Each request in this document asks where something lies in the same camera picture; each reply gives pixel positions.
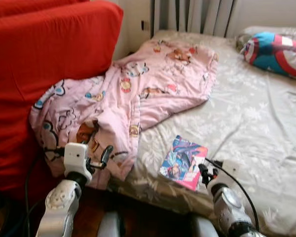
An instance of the bed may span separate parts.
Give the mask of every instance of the bed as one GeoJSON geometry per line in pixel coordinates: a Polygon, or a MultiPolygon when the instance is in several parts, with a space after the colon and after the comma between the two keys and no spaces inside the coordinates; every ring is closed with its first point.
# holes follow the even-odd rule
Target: bed
{"type": "Polygon", "coordinates": [[[239,168],[235,176],[252,198],[264,234],[296,236],[296,79],[244,62],[234,39],[170,31],[160,31],[154,38],[213,48],[219,54],[217,82],[209,101],[142,132],[132,171],[125,182],[111,179],[109,189],[175,212],[196,212],[215,222],[206,194],[158,174],[179,134],[207,147],[208,158],[239,168]]]}

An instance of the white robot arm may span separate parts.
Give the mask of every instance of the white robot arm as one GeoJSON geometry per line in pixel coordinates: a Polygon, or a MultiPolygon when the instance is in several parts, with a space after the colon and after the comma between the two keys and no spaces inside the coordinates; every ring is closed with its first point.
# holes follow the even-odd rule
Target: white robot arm
{"type": "Polygon", "coordinates": [[[112,151],[113,146],[106,147],[102,153],[101,162],[91,162],[86,144],[68,143],[65,146],[65,179],[47,195],[46,210],[36,237],[71,236],[81,189],[91,182],[95,168],[105,168],[112,151]]]}
{"type": "MultiPolygon", "coordinates": [[[[206,185],[209,195],[213,196],[214,213],[218,217],[222,233],[227,237],[265,237],[253,226],[237,194],[226,184],[219,182],[219,179],[215,179],[213,175],[209,174],[205,165],[200,164],[199,170],[202,182],[206,185]]],[[[210,229],[209,223],[203,219],[194,218],[193,222],[193,225],[199,225],[199,233],[201,233],[201,228],[210,229]]],[[[212,227],[211,231],[198,236],[217,237],[217,233],[212,227]]]]}

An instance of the wire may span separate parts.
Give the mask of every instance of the wire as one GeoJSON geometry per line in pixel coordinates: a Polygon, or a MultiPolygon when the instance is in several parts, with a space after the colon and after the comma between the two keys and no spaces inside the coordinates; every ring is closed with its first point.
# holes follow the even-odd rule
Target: wire
{"type": "Polygon", "coordinates": [[[28,223],[28,220],[29,220],[29,217],[30,217],[30,213],[34,210],[34,208],[40,203],[40,202],[42,202],[42,201],[44,201],[44,199],[41,199],[41,200],[39,200],[38,202],[36,202],[32,207],[31,207],[31,209],[29,210],[29,212],[26,214],[26,217],[25,217],[25,219],[24,219],[24,224],[23,224],[23,227],[22,227],[22,237],[24,237],[25,236],[25,226],[26,226],[26,224],[28,223]]]}
{"type": "Polygon", "coordinates": [[[243,188],[243,186],[238,182],[238,180],[236,180],[231,174],[229,174],[226,170],[224,170],[221,166],[217,165],[216,163],[212,162],[210,159],[205,158],[205,160],[207,160],[209,163],[211,163],[213,166],[215,166],[216,168],[222,170],[226,175],[228,175],[230,178],[232,178],[233,181],[235,181],[237,183],[237,185],[241,188],[241,190],[243,191],[243,193],[245,194],[246,198],[248,199],[250,206],[252,208],[253,211],[253,215],[255,218],[255,223],[256,223],[256,229],[259,232],[259,220],[258,220],[258,215],[257,215],[257,211],[255,209],[255,206],[253,205],[253,202],[251,201],[249,195],[247,194],[246,190],[243,188]]]}
{"type": "MultiPolygon", "coordinates": [[[[29,211],[29,197],[28,197],[28,189],[29,189],[29,179],[30,179],[30,174],[31,174],[31,172],[32,172],[32,170],[33,170],[33,168],[34,168],[34,166],[35,166],[35,164],[36,164],[36,162],[38,161],[39,158],[40,158],[40,156],[37,156],[37,157],[33,160],[32,164],[31,164],[31,166],[30,166],[30,168],[29,168],[29,171],[28,171],[28,173],[26,174],[26,178],[25,178],[25,209],[26,209],[26,215],[27,215],[27,216],[30,214],[30,211],[29,211]]],[[[26,218],[24,223],[25,223],[26,226],[27,226],[28,237],[31,237],[31,229],[30,229],[30,222],[29,222],[29,219],[26,218]]]]}

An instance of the white wall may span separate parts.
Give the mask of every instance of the white wall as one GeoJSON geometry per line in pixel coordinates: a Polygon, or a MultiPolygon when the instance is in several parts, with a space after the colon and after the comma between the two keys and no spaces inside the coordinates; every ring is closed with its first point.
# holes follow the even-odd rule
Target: white wall
{"type": "Polygon", "coordinates": [[[113,60],[117,60],[128,55],[129,49],[129,41],[128,41],[128,29],[127,29],[127,20],[126,20],[126,1],[125,0],[108,0],[119,5],[124,10],[122,27],[119,33],[119,38],[115,46],[113,60]]]}
{"type": "Polygon", "coordinates": [[[248,26],[296,27],[296,0],[236,0],[227,37],[248,26]]]}
{"type": "Polygon", "coordinates": [[[129,40],[129,49],[137,51],[140,45],[150,39],[150,0],[125,0],[126,1],[126,21],[129,40]],[[148,29],[142,31],[141,21],[148,23],[148,29]]]}
{"type": "Polygon", "coordinates": [[[113,60],[123,58],[129,52],[136,52],[140,45],[150,39],[150,0],[109,0],[124,10],[122,28],[119,34],[113,60]],[[141,21],[148,24],[142,31],[141,21]]]}

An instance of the red couch cushion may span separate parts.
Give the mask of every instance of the red couch cushion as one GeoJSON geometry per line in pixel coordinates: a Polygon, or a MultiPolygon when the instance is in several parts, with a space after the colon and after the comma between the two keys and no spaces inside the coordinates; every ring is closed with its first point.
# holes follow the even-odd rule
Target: red couch cushion
{"type": "Polygon", "coordinates": [[[0,17],[73,4],[88,0],[0,0],[0,17]]]}
{"type": "MultiPolygon", "coordinates": [[[[83,79],[111,64],[122,10],[84,2],[0,18],[0,190],[23,199],[24,181],[39,150],[28,123],[31,105],[60,79],[83,79]]],[[[50,175],[37,164],[30,187],[38,196],[50,175]]]]}

